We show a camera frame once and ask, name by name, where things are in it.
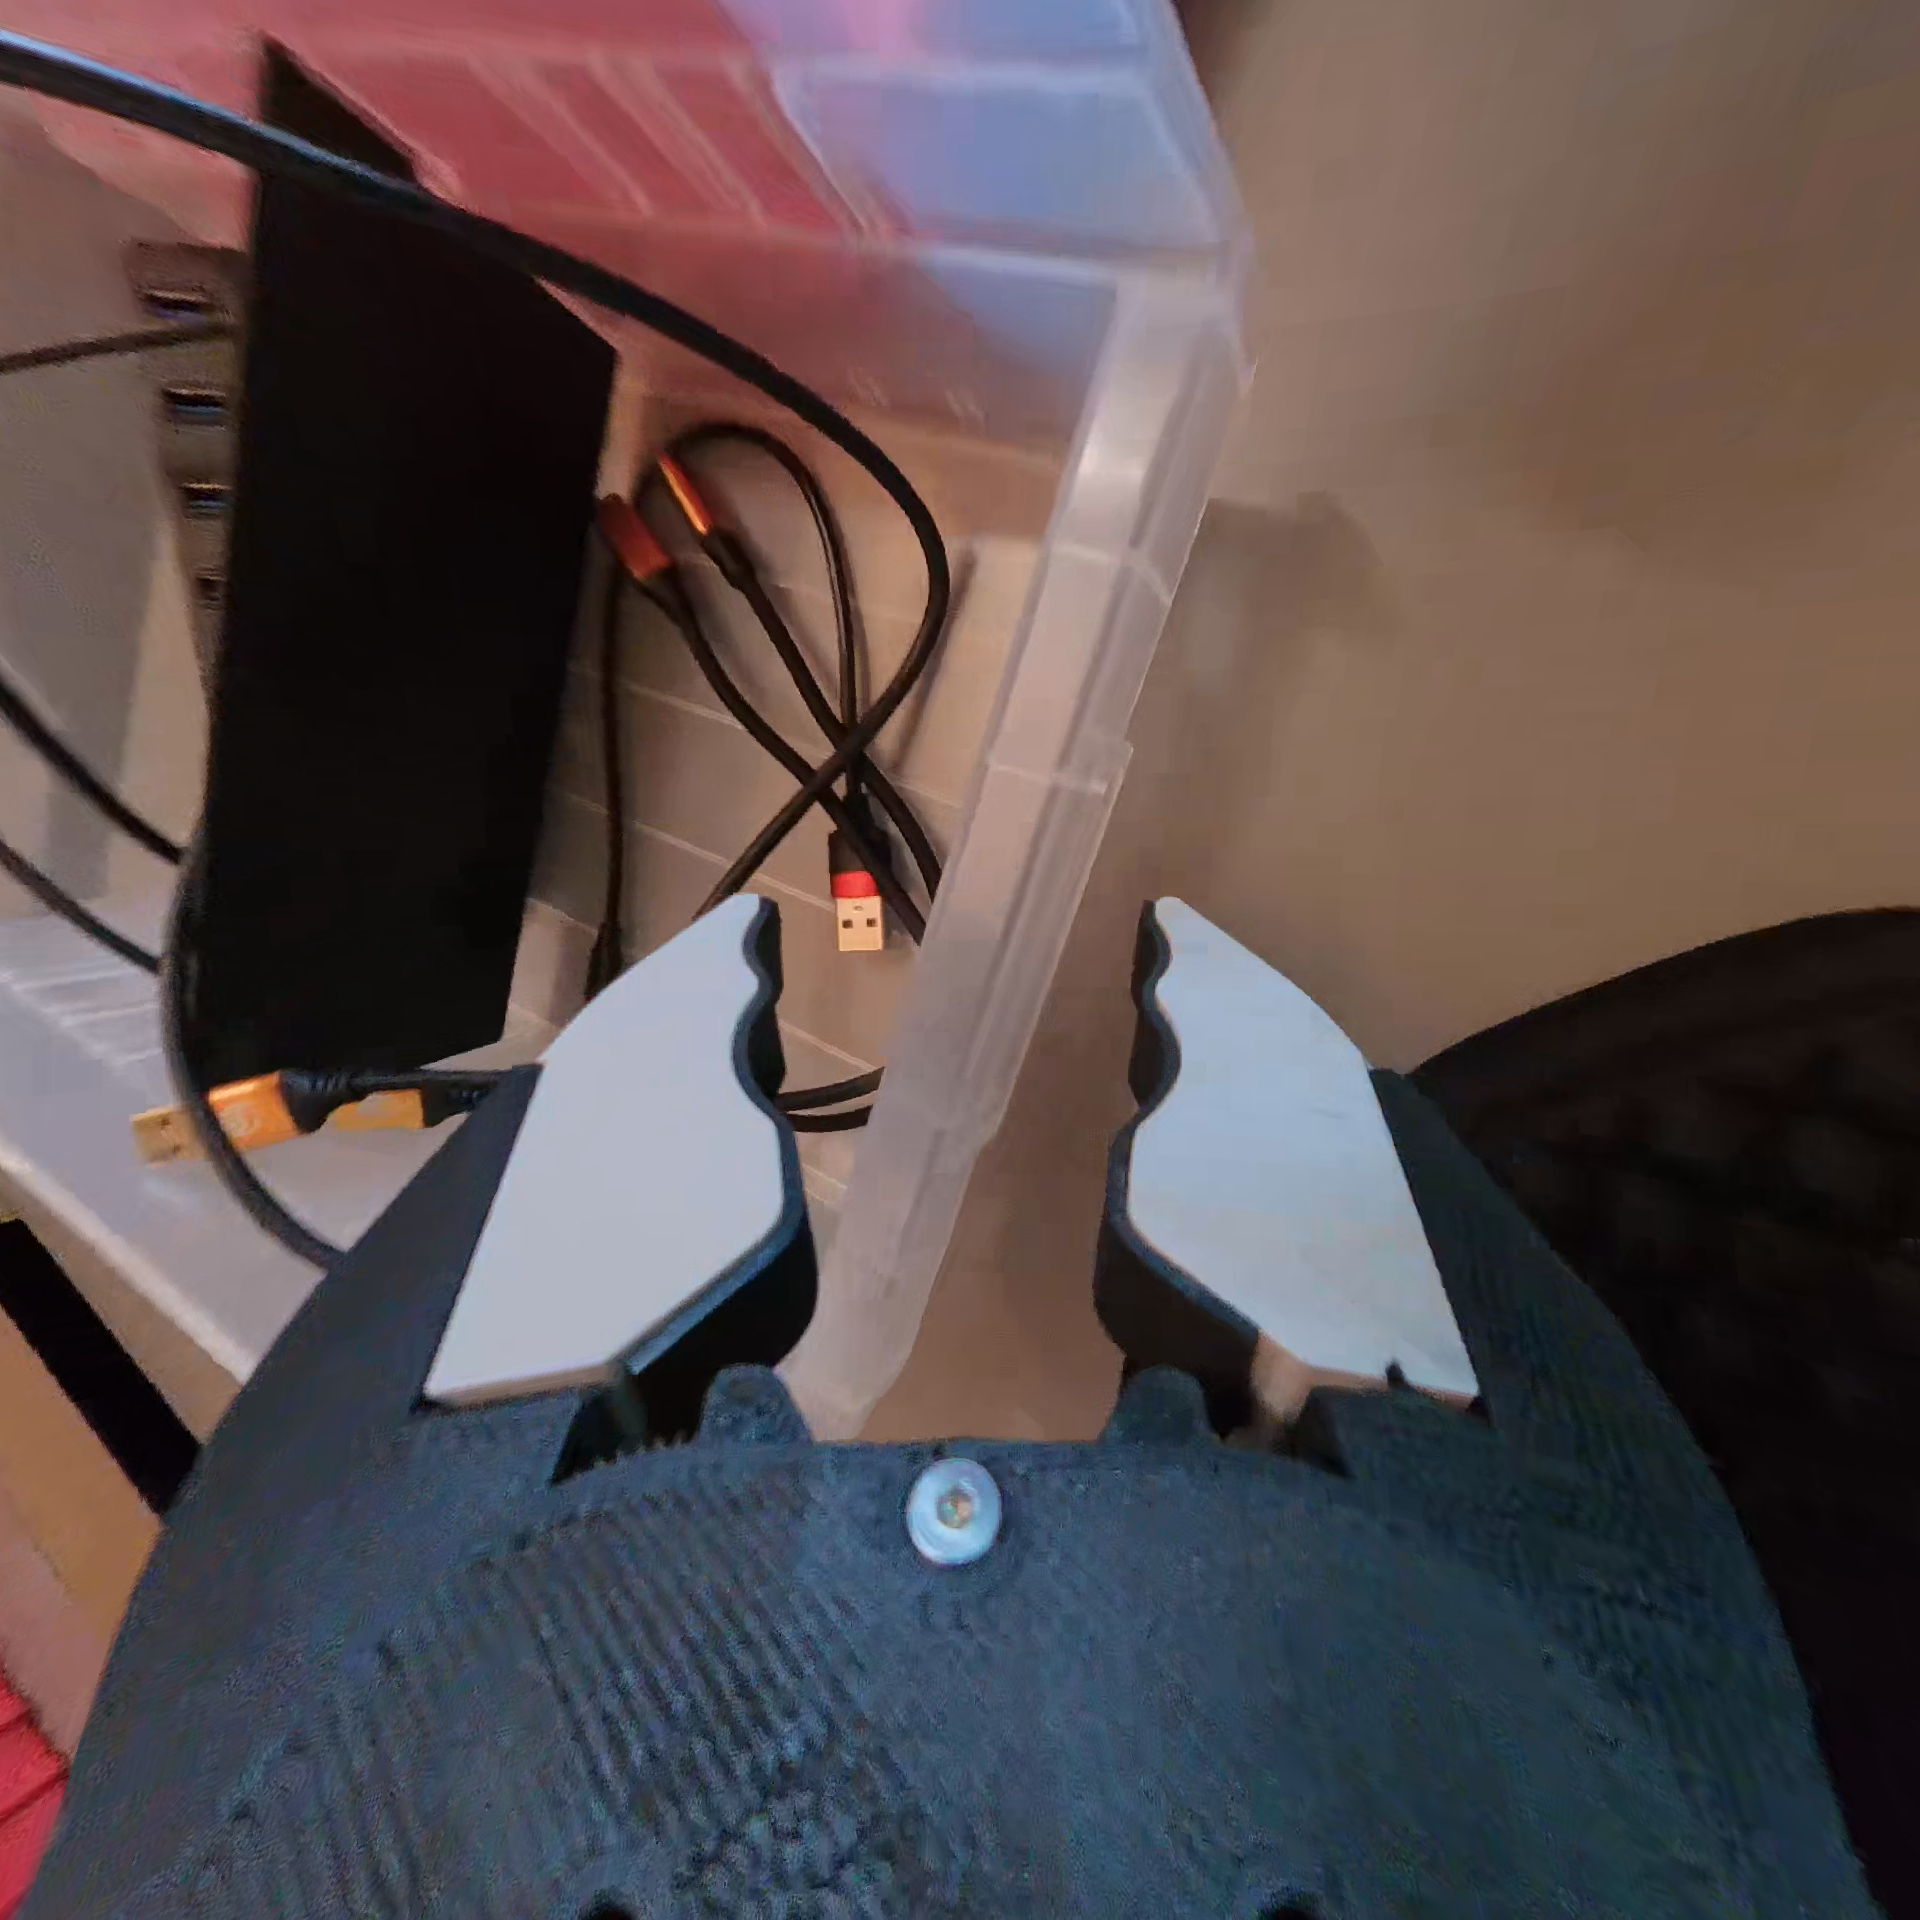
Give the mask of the clear plastic box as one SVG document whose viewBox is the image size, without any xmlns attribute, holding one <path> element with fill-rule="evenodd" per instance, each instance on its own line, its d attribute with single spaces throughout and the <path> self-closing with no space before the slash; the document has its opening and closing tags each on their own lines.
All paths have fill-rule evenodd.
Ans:
<svg viewBox="0 0 1920 1920">
<path fill-rule="evenodd" d="M 1250 371 L 1251 231 L 1173 5 L 727 6 L 835 187 L 872 190 L 929 246 L 1050 265 L 1114 299 L 1066 446 L 850 413 L 955 569 L 938 664 L 890 724 L 899 782 L 949 833 L 919 954 L 857 990 L 823 910 L 798 910 L 815 865 L 766 881 L 788 895 L 788 1035 L 890 1052 L 874 1123 L 815 1143 L 823 1312 L 788 1361 L 804 1411 L 851 1435 L 905 1368 L 1130 760 Z"/>
</svg>

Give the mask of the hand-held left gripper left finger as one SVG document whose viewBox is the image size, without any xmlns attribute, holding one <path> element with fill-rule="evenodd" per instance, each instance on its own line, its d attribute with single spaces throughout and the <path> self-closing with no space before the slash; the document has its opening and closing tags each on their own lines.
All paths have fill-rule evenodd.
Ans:
<svg viewBox="0 0 1920 1920">
<path fill-rule="evenodd" d="M 735 895 L 547 1046 L 421 1391 L 484 1405 L 611 1381 L 696 1307 L 809 1253 L 781 1088 L 781 910 Z"/>
</svg>

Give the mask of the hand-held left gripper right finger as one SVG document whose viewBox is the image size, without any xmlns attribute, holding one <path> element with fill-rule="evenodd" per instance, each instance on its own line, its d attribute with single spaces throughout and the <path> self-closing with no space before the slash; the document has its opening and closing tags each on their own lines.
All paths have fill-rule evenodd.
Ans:
<svg viewBox="0 0 1920 1920">
<path fill-rule="evenodd" d="M 1476 1372 L 1361 1046 L 1185 898 L 1138 910 L 1130 1118 L 1097 1316 L 1124 1379 L 1173 1372 L 1230 1438 L 1318 1387 L 1469 1411 Z"/>
</svg>

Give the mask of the black hub cable black plug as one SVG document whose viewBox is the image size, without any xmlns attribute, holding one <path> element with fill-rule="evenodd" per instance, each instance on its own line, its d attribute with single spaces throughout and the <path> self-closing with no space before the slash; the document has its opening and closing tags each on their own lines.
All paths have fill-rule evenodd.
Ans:
<svg viewBox="0 0 1920 1920">
<path fill-rule="evenodd" d="M 876 770 L 876 760 L 872 755 L 872 749 L 938 658 L 938 646 L 947 639 L 949 604 L 951 604 L 951 569 L 949 569 L 947 538 L 931 517 L 931 508 L 915 488 L 915 483 L 885 457 L 876 441 L 872 441 L 823 395 L 809 394 L 804 382 L 778 371 L 755 350 L 735 341 L 731 334 L 716 333 L 712 324 L 683 312 L 678 302 L 660 299 L 658 291 L 598 265 L 590 265 L 533 237 L 521 237 L 491 216 L 470 215 L 468 207 L 436 201 L 416 187 L 389 177 L 348 157 L 336 157 L 294 132 L 276 132 L 241 113 L 181 95 L 177 88 L 163 88 L 150 78 L 126 76 L 118 69 L 84 59 L 72 51 L 37 43 L 13 32 L 3 32 L 3 86 L 49 95 L 69 106 L 107 113 L 113 121 L 177 140 L 181 147 L 194 147 L 200 153 L 236 161 L 248 169 L 258 177 L 283 177 L 283 182 L 314 190 L 322 196 L 353 205 L 361 209 L 371 209 L 377 216 L 392 216 L 398 226 L 443 237 L 468 253 L 490 256 L 491 265 L 514 276 L 551 285 L 554 291 L 590 299 L 591 307 L 615 318 L 623 318 L 675 341 L 678 350 L 690 350 L 692 357 L 731 376 L 746 388 L 766 395 L 771 402 L 788 409 L 794 421 L 815 427 L 822 440 L 826 440 L 857 467 L 865 467 L 867 477 L 899 508 L 899 513 L 905 517 L 905 528 L 915 533 L 919 546 L 924 576 L 929 576 L 929 601 L 924 601 L 919 629 L 905 658 L 899 659 L 899 670 L 891 676 L 891 683 L 867 707 L 857 707 L 851 720 L 835 720 L 830 707 L 823 711 L 823 717 L 818 717 L 822 732 L 826 734 L 826 755 L 822 765 L 806 765 L 804 755 L 794 760 L 798 770 L 794 770 L 792 799 L 753 836 L 753 842 L 735 856 L 735 865 L 724 866 L 724 873 L 712 881 L 710 895 L 702 898 L 702 915 L 746 893 L 746 881 L 755 879 L 762 861 L 818 806 L 830 816 L 846 847 L 857 847 L 861 856 L 876 861 L 874 881 L 876 881 L 882 898 L 891 906 L 905 934 L 915 943 L 924 943 L 929 915 L 904 893 L 897 873 L 885 871 L 885 856 L 874 852 L 872 836 L 865 833 L 865 820 L 850 810 L 846 791 L 840 791 L 840 789 L 857 784 L 865 795 L 872 795 L 882 806 L 882 814 L 899 833 L 904 851 L 915 856 L 915 866 L 919 871 L 929 910 L 931 910 L 931 898 L 938 895 L 938 885 L 942 885 L 942 861 L 931 851 L 931 837 L 919 827 L 910 802 Z M 226 1123 L 213 1118 L 210 1092 L 196 1080 L 196 1068 L 186 1056 L 181 966 L 188 955 L 188 934 L 181 931 L 186 923 L 181 915 L 186 906 L 194 906 L 194 893 L 200 881 L 196 861 L 200 861 L 196 851 L 186 852 L 186 879 L 177 881 L 177 898 L 175 898 L 177 923 L 169 934 L 169 954 L 156 960 L 169 1075 L 186 1110 L 188 1135 L 203 1146 L 206 1162 L 213 1179 L 222 1181 L 222 1187 L 233 1194 L 233 1203 L 241 1206 L 246 1217 L 266 1238 L 276 1238 L 284 1253 L 304 1260 L 309 1270 L 324 1274 L 339 1260 L 347 1260 L 347 1253 L 324 1241 L 322 1235 L 314 1235 L 301 1217 L 294 1217 L 276 1198 L 270 1187 L 258 1181 L 252 1166 L 233 1146 Z M 823 1088 L 778 1097 L 773 1110 L 786 1121 L 798 1118 L 798 1130 L 851 1130 L 874 1115 L 876 1085 L 882 1085 L 882 1071 L 867 1071 L 850 1080 L 830 1080 Z"/>
</svg>

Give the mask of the black cable red plug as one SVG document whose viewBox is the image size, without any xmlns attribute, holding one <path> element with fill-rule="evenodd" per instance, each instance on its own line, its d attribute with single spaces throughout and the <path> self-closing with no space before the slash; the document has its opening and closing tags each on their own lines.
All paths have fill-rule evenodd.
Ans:
<svg viewBox="0 0 1920 1920">
<path fill-rule="evenodd" d="M 719 571 L 727 590 L 753 610 L 781 667 L 798 690 L 818 732 L 823 740 L 835 740 L 840 732 L 850 732 L 865 717 L 865 613 L 857 610 L 841 517 L 835 513 L 826 488 L 815 475 L 815 467 L 806 467 L 804 457 L 762 426 L 699 421 L 678 437 L 675 457 L 690 460 L 692 452 L 712 448 L 712 446 L 753 448 L 755 457 L 771 460 L 792 483 L 794 497 L 809 510 L 815 536 L 822 541 L 830 629 L 835 629 L 830 692 L 815 677 L 798 648 L 798 639 L 792 639 L 781 610 L 771 601 L 771 590 L 762 586 L 755 558 L 731 533 L 727 517 L 710 504 L 699 510 L 683 508 L 690 522 L 702 513 L 699 541 L 702 541 L 705 560 Z M 891 851 L 872 806 L 867 767 L 872 767 L 867 760 L 851 765 L 851 770 L 841 773 L 841 784 L 840 784 L 840 799 L 851 814 L 857 836 L 850 836 L 841 824 L 826 827 L 826 881 L 830 881 L 830 910 L 835 910 L 835 943 L 841 954 L 876 954 L 885 944 L 882 881 L 897 881 Z"/>
</svg>

